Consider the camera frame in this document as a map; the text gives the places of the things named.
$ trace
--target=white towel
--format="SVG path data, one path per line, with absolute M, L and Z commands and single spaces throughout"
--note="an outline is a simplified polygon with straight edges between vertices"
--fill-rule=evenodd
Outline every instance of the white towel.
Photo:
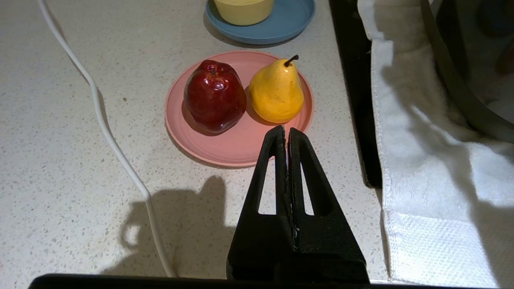
M 373 42 L 390 280 L 514 287 L 514 146 L 471 130 L 447 98 L 418 0 L 358 8 Z

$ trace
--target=speckled countertop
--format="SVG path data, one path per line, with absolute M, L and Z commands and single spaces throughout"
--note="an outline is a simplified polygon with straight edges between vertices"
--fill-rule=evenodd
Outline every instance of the speckled countertop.
M 379 200 L 362 181 L 328 1 L 317 1 L 301 35 L 267 47 L 216 33 L 200 0 L 49 0 L 48 6 L 97 81 L 111 130 L 154 196 L 181 276 L 225 276 L 253 169 L 214 168 L 182 154 L 166 132 L 164 101 L 198 60 L 249 49 L 301 55 L 297 65 L 316 103 L 307 135 L 370 278 L 387 278 Z M 0 287 L 26 288 L 52 272 L 164 276 L 140 192 L 107 146 L 89 87 L 34 0 L 0 2 L 0 39 Z M 270 213 L 272 181 L 265 187 L 262 211 Z

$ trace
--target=white cable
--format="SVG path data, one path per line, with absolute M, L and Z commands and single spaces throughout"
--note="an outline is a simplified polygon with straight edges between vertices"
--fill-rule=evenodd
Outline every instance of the white cable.
M 73 51 L 71 51 L 71 48 L 69 48 L 66 41 L 63 39 L 62 35 L 57 31 L 57 28 L 55 27 L 55 24 L 53 23 L 50 14 L 48 13 L 48 10 L 46 8 L 44 0 L 38 0 L 39 8 L 41 9 L 41 12 L 43 13 L 43 16 L 45 18 L 46 23 L 50 27 L 50 30 L 52 30 L 53 35 L 57 38 L 61 46 L 64 48 L 68 56 L 71 58 L 71 60 L 75 63 L 77 68 L 82 72 L 84 77 L 87 80 L 87 83 L 89 83 L 89 86 L 91 87 L 91 94 L 93 96 L 93 103 L 95 105 L 95 113 L 98 120 L 98 124 L 100 125 L 100 129 L 102 130 L 103 135 L 105 136 L 105 139 L 109 143 L 110 147 L 113 149 L 114 153 L 118 157 L 118 160 L 121 162 L 125 170 L 127 171 L 128 175 L 131 177 L 131 179 L 134 181 L 136 186 L 139 188 L 141 193 L 144 197 L 144 202 L 146 203 L 146 209 L 148 210 L 148 217 L 150 219 L 150 227 L 152 229 L 152 235 L 154 237 L 155 246 L 157 247 L 157 253 L 159 254 L 159 258 L 161 260 L 162 266 L 164 267 L 164 271 L 166 272 L 166 275 L 168 277 L 175 277 L 175 272 L 173 271 L 167 255 L 166 250 L 164 249 L 164 246 L 162 245 L 162 239 L 161 234 L 159 231 L 159 227 L 157 225 L 157 221 L 155 218 L 155 210 L 152 203 L 152 195 L 150 195 L 150 192 L 148 192 L 148 189 L 144 185 L 144 183 L 141 181 L 137 173 L 134 171 L 132 166 L 130 165 L 129 161 L 126 159 L 125 155 L 121 152 L 118 144 L 114 140 L 111 132 L 107 128 L 107 124 L 105 123 L 105 120 L 102 117 L 102 110 L 100 107 L 100 100 L 98 98 L 98 88 L 95 85 L 95 82 L 93 78 L 89 75 L 87 70 L 82 66 L 82 63 L 77 59 Z

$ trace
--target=red apple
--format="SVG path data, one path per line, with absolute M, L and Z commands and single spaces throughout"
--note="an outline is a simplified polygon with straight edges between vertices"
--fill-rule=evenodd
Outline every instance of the red apple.
M 184 102 L 204 130 L 221 133 L 236 124 L 246 109 L 246 95 L 232 66 L 204 60 L 189 77 Z

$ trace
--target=pear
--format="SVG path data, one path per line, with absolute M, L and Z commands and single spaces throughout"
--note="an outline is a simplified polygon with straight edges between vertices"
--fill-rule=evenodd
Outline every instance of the pear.
M 278 59 L 261 68 L 250 81 L 250 99 L 253 110 L 264 120 L 285 123 L 302 109 L 303 91 L 298 70 L 293 60 Z

